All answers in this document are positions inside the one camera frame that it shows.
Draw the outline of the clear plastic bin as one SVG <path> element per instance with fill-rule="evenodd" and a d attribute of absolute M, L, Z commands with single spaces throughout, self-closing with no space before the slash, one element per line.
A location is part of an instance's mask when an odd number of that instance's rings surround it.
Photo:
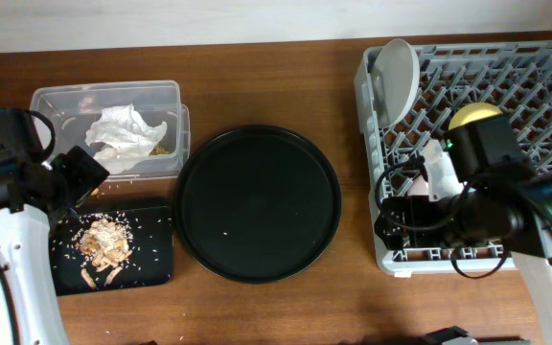
<path fill-rule="evenodd" d="M 55 143 L 51 158 L 78 146 L 112 182 L 176 178 L 189 158 L 189 110 L 173 80 L 40 88 L 30 110 L 53 124 L 35 122 L 42 144 Z"/>

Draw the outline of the black rectangular tray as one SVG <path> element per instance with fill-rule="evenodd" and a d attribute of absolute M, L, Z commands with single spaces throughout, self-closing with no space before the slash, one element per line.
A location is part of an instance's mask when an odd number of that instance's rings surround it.
<path fill-rule="evenodd" d="M 58 296 L 163 285 L 173 277 L 173 227 L 163 198 L 82 206 L 49 239 Z"/>

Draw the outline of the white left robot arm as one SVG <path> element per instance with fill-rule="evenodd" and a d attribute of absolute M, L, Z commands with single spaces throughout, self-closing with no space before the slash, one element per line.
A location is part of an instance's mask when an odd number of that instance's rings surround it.
<path fill-rule="evenodd" d="M 74 147 L 49 167 L 0 163 L 0 344 L 65 344 L 48 240 L 109 172 Z"/>

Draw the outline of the grey plate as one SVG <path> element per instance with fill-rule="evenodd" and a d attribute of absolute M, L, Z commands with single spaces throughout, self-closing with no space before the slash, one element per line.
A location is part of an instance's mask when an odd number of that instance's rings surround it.
<path fill-rule="evenodd" d="M 380 50 L 370 69 L 378 126 L 401 121 L 413 106 L 420 79 L 420 64 L 413 47 L 394 39 Z"/>

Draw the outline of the grey dishwasher rack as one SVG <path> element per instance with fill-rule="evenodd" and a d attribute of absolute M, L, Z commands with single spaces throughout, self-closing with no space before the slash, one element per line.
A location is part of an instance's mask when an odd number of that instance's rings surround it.
<path fill-rule="evenodd" d="M 426 181 L 422 149 L 432 139 L 442 141 L 451 118 L 467 104 L 499 107 L 535 176 L 552 175 L 552 41 L 412 46 L 420 64 L 417 95 L 405 117 L 387 128 L 378 126 L 370 75 L 382 47 L 364 53 L 354 81 L 373 232 L 379 216 L 375 197 L 407 196 L 415 178 L 421 175 Z M 386 274 L 455 272 L 447 249 L 412 248 L 407 242 L 402 250 L 388 250 L 375 233 L 374 243 L 378 266 Z M 500 241 L 461 249 L 462 274 L 477 279 L 502 267 L 516 268 L 503 252 Z"/>

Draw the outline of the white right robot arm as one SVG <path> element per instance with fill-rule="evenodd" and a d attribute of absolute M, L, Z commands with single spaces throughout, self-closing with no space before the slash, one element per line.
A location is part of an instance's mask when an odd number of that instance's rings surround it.
<path fill-rule="evenodd" d="M 375 197 L 375 232 L 399 251 L 439 247 L 450 252 L 452 269 L 465 247 L 491 241 L 519 271 L 534 305 L 544 340 L 552 344 L 552 175 L 484 170 L 465 176 L 462 192 L 433 201 L 427 195 Z"/>

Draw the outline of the white napkin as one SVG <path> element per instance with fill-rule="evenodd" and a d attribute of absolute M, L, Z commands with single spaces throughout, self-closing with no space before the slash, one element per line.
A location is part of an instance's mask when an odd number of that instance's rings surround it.
<path fill-rule="evenodd" d="M 100 147 L 93 158 L 111 174 L 119 174 L 135 166 L 132 159 L 149 157 L 167 130 L 166 122 L 149 126 L 132 103 L 112 106 L 86 131 L 85 144 Z"/>

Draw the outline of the pink cup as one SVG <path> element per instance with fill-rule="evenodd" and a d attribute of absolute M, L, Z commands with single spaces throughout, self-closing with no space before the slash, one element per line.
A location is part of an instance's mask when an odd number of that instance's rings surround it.
<path fill-rule="evenodd" d="M 428 196 L 429 195 L 428 183 L 421 175 L 418 176 L 413 180 L 413 183 L 408 188 L 406 195 L 407 196 Z"/>

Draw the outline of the yellow bowl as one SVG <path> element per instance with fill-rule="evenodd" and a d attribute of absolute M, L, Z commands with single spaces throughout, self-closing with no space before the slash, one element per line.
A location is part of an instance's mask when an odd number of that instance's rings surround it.
<path fill-rule="evenodd" d="M 451 118 L 448 129 L 466 125 L 471 122 L 502 115 L 499 107 L 490 103 L 470 103 L 459 109 Z"/>

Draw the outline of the black round tray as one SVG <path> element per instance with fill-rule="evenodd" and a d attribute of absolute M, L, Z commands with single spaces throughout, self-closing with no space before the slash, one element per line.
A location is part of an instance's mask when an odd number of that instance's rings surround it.
<path fill-rule="evenodd" d="M 232 128 L 194 151 L 178 176 L 174 228 L 192 257 L 223 278 L 268 284 L 311 266 L 341 216 L 327 156 L 279 126 Z"/>

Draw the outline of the rice and food scraps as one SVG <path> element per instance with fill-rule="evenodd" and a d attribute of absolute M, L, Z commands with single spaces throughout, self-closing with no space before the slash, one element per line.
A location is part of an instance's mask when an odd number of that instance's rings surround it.
<path fill-rule="evenodd" d="M 157 236 L 132 211 L 90 213 L 64 223 L 71 238 L 59 243 L 63 261 L 89 291 L 145 286 L 166 261 Z"/>

